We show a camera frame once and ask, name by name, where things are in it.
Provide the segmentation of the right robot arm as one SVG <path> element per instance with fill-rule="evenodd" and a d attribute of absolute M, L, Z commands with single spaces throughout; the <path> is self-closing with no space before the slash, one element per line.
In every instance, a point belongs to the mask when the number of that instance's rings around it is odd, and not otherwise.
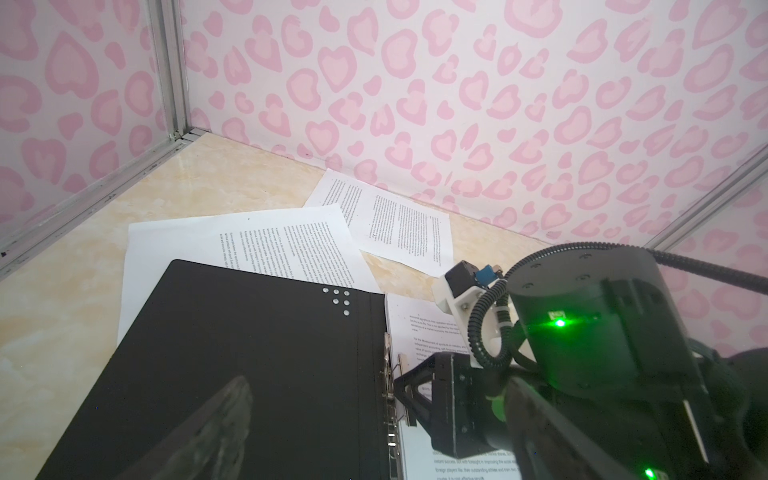
<path fill-rule="evenodd" d="M 537 251 L 508 270 L 460 262 L 436 284 L 468 352 L 394 382 L 432 447 L 503 450 L 525 479 L 763 479 L 767 352 L 688 336 L 670 267 L 765 294 L 763 276 L 605 242 Z"/>

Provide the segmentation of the right corner aluminium post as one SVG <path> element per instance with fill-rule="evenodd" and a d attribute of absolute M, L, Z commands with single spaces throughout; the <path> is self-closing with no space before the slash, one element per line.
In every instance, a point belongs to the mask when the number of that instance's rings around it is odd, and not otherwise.
<path fill-rule="evenodd" d="M 669 251 L 767 178 L 767 145 L 694 203 L 644 247 Z"/>

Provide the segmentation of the corner aluminium post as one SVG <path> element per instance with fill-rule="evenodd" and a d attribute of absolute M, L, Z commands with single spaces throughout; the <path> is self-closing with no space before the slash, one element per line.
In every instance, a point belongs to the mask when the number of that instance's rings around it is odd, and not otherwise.
<path fill-rule="evenodd" d="M 644 247 L 669 251 L 767 178 L 767 145 L 694 203 Z"/>
<path fill-rule="evenodd" d="M 169 137 L 179 140 L 191 131 L 179 1 L 149 0 L 147 17 L 156 57 L 163 111 Z"/>

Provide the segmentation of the printed paper sheet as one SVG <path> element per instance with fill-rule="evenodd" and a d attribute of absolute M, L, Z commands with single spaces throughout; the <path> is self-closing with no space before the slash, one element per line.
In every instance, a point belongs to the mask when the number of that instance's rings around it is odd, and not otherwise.
<path fill-rule="evenodd" d="M 119 339 L 174 260 L 380 290 L 336 205 L 133 223 L 124 261 Z"/>

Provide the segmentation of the blue folder black inside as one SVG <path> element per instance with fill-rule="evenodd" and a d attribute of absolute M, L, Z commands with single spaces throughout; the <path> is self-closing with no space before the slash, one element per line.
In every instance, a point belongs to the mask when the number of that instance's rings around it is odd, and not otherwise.
<path fill-rule="evenodd" d="M 120 479 L 233 378 L 253 405 L 237 479 L 393 479 L 384 296 L 175 260 L 43 479 Z"/>

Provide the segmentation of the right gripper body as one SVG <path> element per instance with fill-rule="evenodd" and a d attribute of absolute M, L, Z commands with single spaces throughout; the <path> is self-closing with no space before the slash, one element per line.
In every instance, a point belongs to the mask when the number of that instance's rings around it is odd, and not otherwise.
<path fill-rule="evenodd" d="M 454 459 L 513 450 L 505 413 L 506 387 L 513 379 L 535 384 L 540 377 L 520 367 L 474 368 L 466 354 L 441 352 L 433 368 L 428 433 L 434 450 Z"/>

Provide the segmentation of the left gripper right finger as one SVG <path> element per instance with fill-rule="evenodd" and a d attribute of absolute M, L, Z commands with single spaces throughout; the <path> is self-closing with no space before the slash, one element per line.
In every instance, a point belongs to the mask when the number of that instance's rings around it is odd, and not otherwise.
<path fill-rule="evenodd" d="M 505 389 L 507 427 L 523 479 L 633 479 L 635 476 L 524 380 Z"/>

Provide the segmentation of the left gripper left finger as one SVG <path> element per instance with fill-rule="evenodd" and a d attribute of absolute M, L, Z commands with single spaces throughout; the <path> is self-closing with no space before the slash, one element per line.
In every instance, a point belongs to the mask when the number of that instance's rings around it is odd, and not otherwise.
<path fill-rule="evenodd" d="M 253 394 L 233 378 L 120 479 L 237 479 L 250 432 Z"/>

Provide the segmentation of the left corner aluminium post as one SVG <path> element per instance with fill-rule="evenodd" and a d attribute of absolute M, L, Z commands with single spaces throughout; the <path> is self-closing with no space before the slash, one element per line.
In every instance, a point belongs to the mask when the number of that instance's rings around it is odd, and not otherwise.
<path fill-rule="evenodd" d="M 156 57 L 163 111 L 169 137 L 179 140 L 191 131 L 179 1 L 149 0 L 147 17 Z"/>

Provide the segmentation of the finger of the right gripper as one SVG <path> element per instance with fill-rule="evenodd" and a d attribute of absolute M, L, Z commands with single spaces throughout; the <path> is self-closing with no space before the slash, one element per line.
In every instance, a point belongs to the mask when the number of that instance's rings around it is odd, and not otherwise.
<path fill-rule="evenodd" d="M 414 366 L 394 380 L 395 399 L 404 407 L 409 426 L 420 425 L 424 429 L 431 428 L 432 401 L 424 395 L 420 388 L 432 384 L 435 373 L 435 355 Z"/>

